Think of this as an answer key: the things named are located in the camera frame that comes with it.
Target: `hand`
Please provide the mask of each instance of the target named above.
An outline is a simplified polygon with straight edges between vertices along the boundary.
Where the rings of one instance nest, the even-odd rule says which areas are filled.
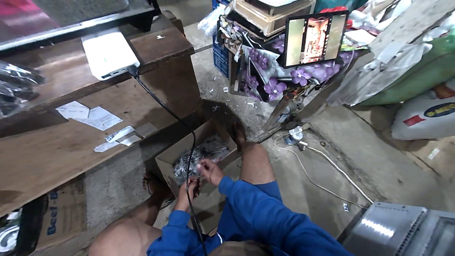
[[[224,173],[218,165],[208,159],[202,159],[197,164],[197,170],[206,180],[215,186],[220,185],[221,179],[224,177]]]
[[[193,199],[199,196],[199,192],[201,192],[201,187],[198,186],[199,178],[198,177],[190,177],[188,180],[188,193],[190,194],[191,202]],[[180,187],[180,191],[178,192],[177,203],[175,204],[174,210],[182,210],[185,212],[189,212],[190,210],[190,203],[188,202],[188,195],[187,195],[187,183],[184,182]]]

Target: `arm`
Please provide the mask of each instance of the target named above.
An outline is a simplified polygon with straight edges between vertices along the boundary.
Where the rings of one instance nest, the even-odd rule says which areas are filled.
[[[197,178],[191,177],[188,184],[188,192],[193,200],[199,191],[194,191]],[[193,230],[187,227],[190,220],[189,202],[187,197],[186,183],[180,187],[177,203],[169,215],[169,222],[162,229],[162,234],[147,249],[148,256],[184,256],[192,251],[198,244],[198,238]]]
[[[183,256],[193,244],[194,232],[187,227],[190,215],[182,210],[174,210],[169,215],[169,222],[162,229],[162,234],[147,249],[148,256],[172,255]]]
[[[233,210],[271,245],[289,255],[351,255],[308,216],[292,212],[256,186],[224,177],[218,166],[201,161],[198,170],[214,185]]]

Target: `white power bank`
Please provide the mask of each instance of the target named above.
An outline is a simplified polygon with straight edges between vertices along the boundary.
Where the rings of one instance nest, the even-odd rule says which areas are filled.
[[[127,72],[128,66],[140,65],[130,45],[117,28],[83,36],[81,39],[91,73],[98,80],[107,80],[123,74]]]

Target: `blue long-sleeve shirt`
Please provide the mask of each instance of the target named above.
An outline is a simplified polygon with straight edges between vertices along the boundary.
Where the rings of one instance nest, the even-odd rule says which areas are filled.
[[[310,221],[307,215],[292,212],[282,202],[254,185],[224,177],[218,187],[236,214],[241,215],[275,256],[351,256],[333,237]],[[148,248],[148,256],[203,256],[195,231],[187,227],[190,215],[175,210],[162,229],[162,236]],[[204,236],[207,253],[221,244],[217,235]]]

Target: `black cable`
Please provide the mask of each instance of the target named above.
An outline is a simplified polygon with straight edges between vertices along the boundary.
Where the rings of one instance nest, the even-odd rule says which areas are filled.
[[[128,70],[128,72],[130,73],[130,75],[132,77],[134,77],[134,79],[136,79],[136,81],[142,86],[142,88],[144,88],[144,90],[146,90],[148,92],[148,94],[150,94],[150,96],[156,101],[158,102],[158,104],[160,104],[164,109],[166,109],[166,111],[168,111],[175,119],[177,119],[177,121],[181,122],[183,124],[183,126],[185,126],[186,128],[188,128],[188,130],[191,131],[191,134],[193,135],[193,145],[191,146],[191,153],[190,153],[190,159],[188,161],[188,168],[187,168],[187,197],[188,197],[188,203],[190,204],[190,209],[191,209],[191,214],[193,216],[193,219],[194,219],[194,222],[196,223],[196,232],[197,232],[197,236],[199,237],[199,240],[201,241],[202,243],[202,249],[204,250],[204,255],[207,256],[207,250],[205,248],[205,244],[204,244],[204,240],[202,239],[202,232],[201,232],[201,227],[199,226],[199,220],[197,219],[196,217],[196,213],[194,212],[194,208],[193,208],[193,205],[191,203],[191,198],[190,198],[190,193],[188,191],[188,181],[189,181],[189,176],[190,176],[190,164],[191,164],[191,157],[193,156],[193,150],[196,146],[196,134],[194,133],[194,131],[183,121],[181,120],[174,112],[172,112],[172,110],[170,110],[154,93],[152,93],[145,85],[144,83],[142,83],[142,81],[139,79],[139,72],[137,70],[137,67],[135,65],[132,65],[132,66],[129,66],[128,68],[126,68]]]

